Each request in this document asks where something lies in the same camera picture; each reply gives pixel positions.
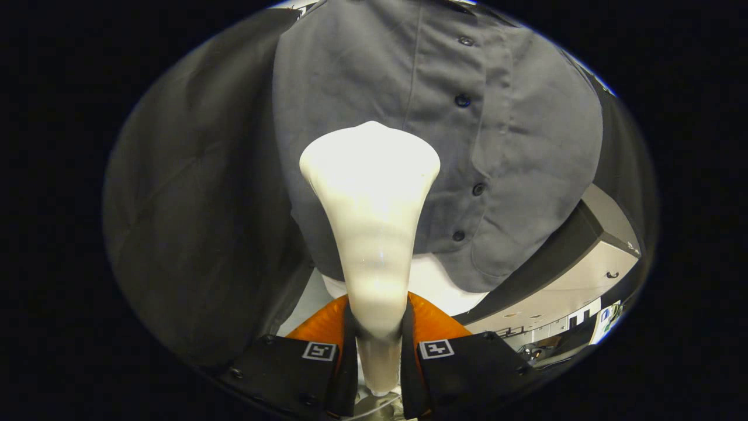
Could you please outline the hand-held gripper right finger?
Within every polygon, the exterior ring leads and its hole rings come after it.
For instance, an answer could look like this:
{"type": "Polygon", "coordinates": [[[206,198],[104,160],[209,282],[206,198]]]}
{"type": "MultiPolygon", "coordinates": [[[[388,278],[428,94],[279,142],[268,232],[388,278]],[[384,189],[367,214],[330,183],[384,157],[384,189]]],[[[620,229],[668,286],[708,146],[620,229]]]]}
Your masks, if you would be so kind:
{"type": "Polygon", "coordinates": [[[401,395],[408,419],[498,419],[544,383],[495,332],[471,333],[422,296],[401,322],[401,395]]]}

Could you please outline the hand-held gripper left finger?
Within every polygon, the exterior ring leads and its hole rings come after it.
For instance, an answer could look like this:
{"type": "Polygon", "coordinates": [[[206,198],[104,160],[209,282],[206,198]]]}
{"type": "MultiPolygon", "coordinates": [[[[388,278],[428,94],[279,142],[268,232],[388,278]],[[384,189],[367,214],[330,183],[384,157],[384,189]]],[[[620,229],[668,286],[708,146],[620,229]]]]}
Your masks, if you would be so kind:
{"type": "Polygon", "coordinates": [[[286,336],[254,341],[216,380],[269,418],[342,418],[358,389],[357,327],[346,295],[286,336]]]}

